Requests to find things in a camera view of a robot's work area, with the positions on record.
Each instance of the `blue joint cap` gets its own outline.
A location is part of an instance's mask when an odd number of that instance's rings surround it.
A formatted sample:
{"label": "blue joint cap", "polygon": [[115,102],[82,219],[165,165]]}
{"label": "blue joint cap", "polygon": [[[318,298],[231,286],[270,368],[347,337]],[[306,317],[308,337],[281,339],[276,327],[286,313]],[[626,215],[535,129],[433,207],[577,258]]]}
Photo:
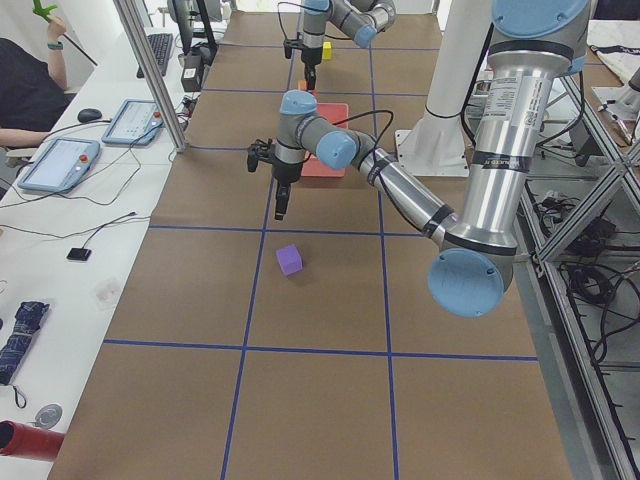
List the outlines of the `blue joint cap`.
{"label": "blue joint cap", "polygon": [[494,26],[516,40],[539,38],[572,22],[589,0],[494,0]]}
{"label": "blue joint cap", "polygon": [[587,60],[586,55],[583,55],[578,58],[574,58],[573,61],[571,62],[571,66],[569,67],[569,70],[567,70],[561,76],[573,75],[574,73],[581,72],[582,69],[584,68],[584,63],[586,62],[586,60]]}
{"label": "blue joint cap", "polygon": [[329,0],[304,0],[302,2],[302,6],[302,11],[304,13],[308,13],[309,15],[322,15],[329,11]]}
{"label": "blue joint cap", "polygon": [[280,113],[283,115],[306,115],[318,108],[316,97],[302,90],[289,90],[282,97]]}
{"label": "blue joint cap", "polygon": [[373,28],[373,26],[363,25],[356,32],[356,36],[353,37],[353,41],[356,42],[356,45],[360,48],[369,48],[369,45],[371,45],[371,42],[376,38],[377,34],[378,31]]}
{"label": "blue joint cap", "polygon": [[334,170],[347,167],[357,152],[358,146],[355,140],[342,130],[327,133],[316,147],[316,157]]}
{"label": "blue joint cap", "polygon": [[445,310],[461,317],[480,317],[498,306],[504,282],[484,255],[466,248],[440,252],[429,270],[431,295]]}

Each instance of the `person's hand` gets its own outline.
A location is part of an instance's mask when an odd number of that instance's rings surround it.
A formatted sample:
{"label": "person's hand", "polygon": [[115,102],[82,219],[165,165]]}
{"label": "person's hand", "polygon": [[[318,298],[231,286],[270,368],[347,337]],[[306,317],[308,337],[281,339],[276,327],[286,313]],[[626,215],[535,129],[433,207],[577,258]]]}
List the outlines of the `person's hand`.
{"label": "person's hand", "polygon": [[49,26],[47,27],[47,37],[51,43],[57,43],[58,38],[67,32],[67,26],[59,17],[51,17]]}

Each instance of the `person's arm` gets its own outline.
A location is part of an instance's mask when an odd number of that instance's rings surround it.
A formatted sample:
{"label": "person's arm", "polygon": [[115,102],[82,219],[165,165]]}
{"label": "person's arm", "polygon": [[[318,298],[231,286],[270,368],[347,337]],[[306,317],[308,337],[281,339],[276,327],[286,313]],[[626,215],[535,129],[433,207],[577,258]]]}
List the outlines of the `person's arm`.
{"label": "person's arm", "polygon": [[[47,41],[50,44],[58,44],[60,37],[67,31],[67,26],[58,17],[51,17],[49,27],[47,28]],[[64,64],[62,49],[49,49],[49,76],[62,90],[66,90],[67,85],[67,68]]]}
{"label": "person's arm", "polygon": [[0,128],[0,145],[10,147],[37,147],[48,135],[49,132]]}

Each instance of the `purple cube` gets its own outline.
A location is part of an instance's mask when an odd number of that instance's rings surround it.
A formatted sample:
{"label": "purple cube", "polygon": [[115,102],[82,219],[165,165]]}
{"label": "purple cube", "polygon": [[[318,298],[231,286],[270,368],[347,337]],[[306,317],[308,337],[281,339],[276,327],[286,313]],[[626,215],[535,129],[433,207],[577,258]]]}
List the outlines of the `purple cube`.
{"label": "purple cube", "polygon": [[302,257],[295,245],[287,245],[286,247],[276,250],[276,257],[278,257],[278,263],[280,264],[280,270],[285,275],[291,275],[292,273],[302,270]]}

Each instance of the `yellow object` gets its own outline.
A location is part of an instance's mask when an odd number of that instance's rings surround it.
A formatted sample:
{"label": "yellow object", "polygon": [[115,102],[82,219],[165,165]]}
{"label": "yellow object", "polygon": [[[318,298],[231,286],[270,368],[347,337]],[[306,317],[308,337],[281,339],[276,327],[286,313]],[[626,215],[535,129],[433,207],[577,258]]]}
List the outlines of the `yellow object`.
{"label": "yellow object", "polygon": [[331,42],[322,43],[322,60],[331,60]]}

